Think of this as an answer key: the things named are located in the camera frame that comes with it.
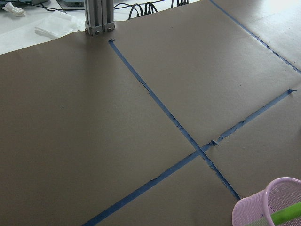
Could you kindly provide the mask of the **white tissue paper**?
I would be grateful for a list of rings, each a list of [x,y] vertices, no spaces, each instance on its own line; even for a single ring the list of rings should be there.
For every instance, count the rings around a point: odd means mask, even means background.
[[[73,32],[84,30],[85,23],[72,15],[54,11],[35,26],[35,33],[57,39]]]

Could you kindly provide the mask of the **aluminium frame post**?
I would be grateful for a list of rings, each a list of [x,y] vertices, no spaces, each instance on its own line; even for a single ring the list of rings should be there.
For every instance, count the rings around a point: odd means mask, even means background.
[[[85,31],[91,36],[115,29],[112,0],[85,0]]]

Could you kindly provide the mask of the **pink mesh pen holder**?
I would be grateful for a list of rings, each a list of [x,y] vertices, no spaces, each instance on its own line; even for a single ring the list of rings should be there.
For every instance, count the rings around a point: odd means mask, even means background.
[[[275,226],[271,214],[301,202],[301,181],[282,177],[271,181],[264,190],[236,203],[232,211],[234,226]],[[299,226],[301,217],[279,226]]]

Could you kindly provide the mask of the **blue tape grid lines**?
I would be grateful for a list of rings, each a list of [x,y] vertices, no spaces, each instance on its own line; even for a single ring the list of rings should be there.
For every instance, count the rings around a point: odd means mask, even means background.
[[[238,190],[206,150],[289,95],[301,67],[226,9],[202,0],[187,7],[122,23],[109,45],[194,152],[88,221],[89,226],[200,157],[228,191]]]

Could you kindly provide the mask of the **green highlighter pen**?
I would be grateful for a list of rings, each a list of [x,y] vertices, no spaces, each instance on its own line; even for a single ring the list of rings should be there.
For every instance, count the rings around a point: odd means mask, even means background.
[[[294,205],[288,206],[282,210],[271,214],[271,219],[274,225],[280,225],[285,222],[294,220],[301,216],[301,203],[298,202]]]

